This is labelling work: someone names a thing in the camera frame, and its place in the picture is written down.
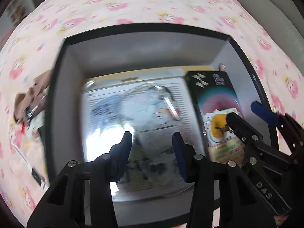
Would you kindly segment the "orange red card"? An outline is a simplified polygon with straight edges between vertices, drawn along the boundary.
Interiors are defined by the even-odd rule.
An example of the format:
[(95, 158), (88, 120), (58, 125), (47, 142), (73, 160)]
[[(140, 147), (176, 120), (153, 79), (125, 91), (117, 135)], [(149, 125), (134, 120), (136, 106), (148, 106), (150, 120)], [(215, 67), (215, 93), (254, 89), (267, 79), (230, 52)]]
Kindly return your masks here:
[(235, 161), (241, 165), (244, 157), (245, 145), (238, 139), (230, 139), (226, 142), (208, 148), (209, 158), (213, 162), (225, 164)]

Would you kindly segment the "white smartwatch with band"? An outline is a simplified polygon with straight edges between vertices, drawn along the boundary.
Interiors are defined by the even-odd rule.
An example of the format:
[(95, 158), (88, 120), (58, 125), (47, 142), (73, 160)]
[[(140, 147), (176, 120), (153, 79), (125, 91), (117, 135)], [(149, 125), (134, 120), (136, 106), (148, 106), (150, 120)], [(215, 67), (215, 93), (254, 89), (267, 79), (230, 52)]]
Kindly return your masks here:
[(23, 160), (25, 165), (27, 166), (27, 169), (31, 173), (31, 176), (34, 178), (34, 180), (38, 183), (38, 185), (44, 189), (47, 190), (49, 188), (49, 185), (46, 183), (43, 176), (41, 176), (34, 167), (31, 166), (26, 156), (22, 153), (21, 149), (17, 146), (17, 144), (14, 141), (11, 141), (12, 147), (15, 150), (15, 152), (18, 154), (18, 156)]

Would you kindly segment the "anime boy sticker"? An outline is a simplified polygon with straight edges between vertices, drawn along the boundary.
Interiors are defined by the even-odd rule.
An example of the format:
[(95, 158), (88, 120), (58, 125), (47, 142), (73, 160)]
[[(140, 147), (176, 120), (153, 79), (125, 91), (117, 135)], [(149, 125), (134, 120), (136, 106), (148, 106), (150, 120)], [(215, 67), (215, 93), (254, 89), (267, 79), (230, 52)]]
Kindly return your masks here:
[(235, 134), (226, 123), (226, 117), (229, 113), (240, 115), (240, 112), (236, 108), (229, 108), (221, 111), (214, 110), (203, 116), (203, 125), (210, 147), (235, 138)]

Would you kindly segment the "Smart Devil screen protector box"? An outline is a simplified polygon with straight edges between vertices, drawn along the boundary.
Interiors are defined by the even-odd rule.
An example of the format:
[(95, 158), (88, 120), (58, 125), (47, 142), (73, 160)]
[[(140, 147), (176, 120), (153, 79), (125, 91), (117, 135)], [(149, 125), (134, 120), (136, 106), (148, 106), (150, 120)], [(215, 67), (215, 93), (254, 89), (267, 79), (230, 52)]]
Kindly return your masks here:
[(195, 106), (203, 137), (207, 140), (203, 116), (214, 110), (236, 108), (243, 116), (239, 99), (226, 72), (189, 71), (185, 76), (193, 104)]

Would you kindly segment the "clear bag with blue card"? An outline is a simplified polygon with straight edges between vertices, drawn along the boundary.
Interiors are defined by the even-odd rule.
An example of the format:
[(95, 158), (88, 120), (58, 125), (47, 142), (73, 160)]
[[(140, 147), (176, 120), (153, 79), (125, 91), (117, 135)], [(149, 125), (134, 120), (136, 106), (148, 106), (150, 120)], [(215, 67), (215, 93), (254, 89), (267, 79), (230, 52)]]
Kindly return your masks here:
[(82, 147), (87, 162), (132, 134), (124, 175), (110, 185), (116, 202), (177, 195), (190, 188), (179, 173), (172, 135), (203, 153), (195, 111), (182, 77), (86, 90), (81, 95)]

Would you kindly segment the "green hand cream tube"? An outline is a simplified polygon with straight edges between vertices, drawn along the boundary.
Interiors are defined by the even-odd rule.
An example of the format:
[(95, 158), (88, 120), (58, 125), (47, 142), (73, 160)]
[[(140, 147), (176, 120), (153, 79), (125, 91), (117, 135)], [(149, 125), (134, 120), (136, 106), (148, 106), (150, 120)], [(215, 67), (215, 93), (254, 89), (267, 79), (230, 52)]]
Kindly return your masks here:
[(28, 139), (37, 139), (40, 136), (39, 129), (44, 126), (44, 116), (45, 112), (40, 112), (26, 126), (25, 135)]

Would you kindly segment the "yellow envelope in box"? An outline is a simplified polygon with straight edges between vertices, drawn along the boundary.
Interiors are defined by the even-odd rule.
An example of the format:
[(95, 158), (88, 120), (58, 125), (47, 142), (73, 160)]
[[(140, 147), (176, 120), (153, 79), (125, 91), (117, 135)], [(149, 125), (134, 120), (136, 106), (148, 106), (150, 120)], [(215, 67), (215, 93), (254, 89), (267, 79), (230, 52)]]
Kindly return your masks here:
[(132, 70), (121, 73), (108, 74), (103, 76), (97, 76), (89, 79), (84, 79), (83, 84), (88, 81), (104, 81), (104, 80), (121, 80), (122, 82), (131, 80), (137, 80), (143, 77), (174, 77), (184, 76), (189, 71), (213, 71), (214, 67), (210, 65), (187, 65), (187, 66), (172, 66), (172, 67), (159, 67), (159, 68), (147, 68), (142, 70)]

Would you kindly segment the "black storage box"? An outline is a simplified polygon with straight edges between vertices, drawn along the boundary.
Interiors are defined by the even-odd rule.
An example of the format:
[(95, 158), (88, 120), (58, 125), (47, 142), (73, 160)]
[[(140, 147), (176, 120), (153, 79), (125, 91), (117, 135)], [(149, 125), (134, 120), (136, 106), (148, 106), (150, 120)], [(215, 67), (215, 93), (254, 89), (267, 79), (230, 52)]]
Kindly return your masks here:
[(270, 102), (231, 36), (185, 25), (109, 26), (63, 40), (51, 76), (43, 146), (53, 181), (67, 162), (92, 162), (132, 134), (125, 173), (112, 183), (119, 227), (185, 223), (193, 185), (179, 174), (172, 135), (205, 157), (216, 137), (204, 115), (235, 111), (278, 147), (253, 114)]

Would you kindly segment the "grey sofa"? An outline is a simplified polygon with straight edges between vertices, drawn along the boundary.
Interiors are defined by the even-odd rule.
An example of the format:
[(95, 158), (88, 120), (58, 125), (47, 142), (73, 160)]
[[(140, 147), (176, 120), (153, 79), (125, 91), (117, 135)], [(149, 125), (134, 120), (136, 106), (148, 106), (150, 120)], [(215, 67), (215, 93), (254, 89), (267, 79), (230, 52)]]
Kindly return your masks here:
[(303, 17), (292, 0), (237, 0), (303, 72)]

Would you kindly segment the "beige fabric pouch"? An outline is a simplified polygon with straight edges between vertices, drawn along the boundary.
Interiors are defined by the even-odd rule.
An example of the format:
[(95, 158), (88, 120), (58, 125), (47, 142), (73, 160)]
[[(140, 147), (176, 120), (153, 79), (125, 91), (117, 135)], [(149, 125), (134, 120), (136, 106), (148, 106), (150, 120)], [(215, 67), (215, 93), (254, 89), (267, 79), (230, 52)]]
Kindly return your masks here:
[(37, 76), (27, 93), (17, 93), (13, 111), (13, 118), (16, 123), (19, 124), (25, 121), (25, 109), (50, 85), (52, 72), (53, 70), (50, 69)]

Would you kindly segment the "pink cartoon blanket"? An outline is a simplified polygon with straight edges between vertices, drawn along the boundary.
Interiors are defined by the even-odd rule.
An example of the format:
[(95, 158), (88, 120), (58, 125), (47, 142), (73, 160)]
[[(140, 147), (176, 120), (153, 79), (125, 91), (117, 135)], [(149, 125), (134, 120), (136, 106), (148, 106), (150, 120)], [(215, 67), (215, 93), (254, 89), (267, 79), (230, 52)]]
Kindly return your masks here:
[(53, 67), (64, 38), (87, 30), (130, 23), (174, 23), (231, 35), (262, 82), (271, 107), (303, 123), (303, 64), (272, 34), (276, 8), (258, 12), (263, 0), (46, 0), (26, 17), (1, 50), (1, 196), (25, 226), (44, 194), (13, 144), (46, 175), (42, 144), (26, 139), (13, 119), (14, 101), (37, 76)]

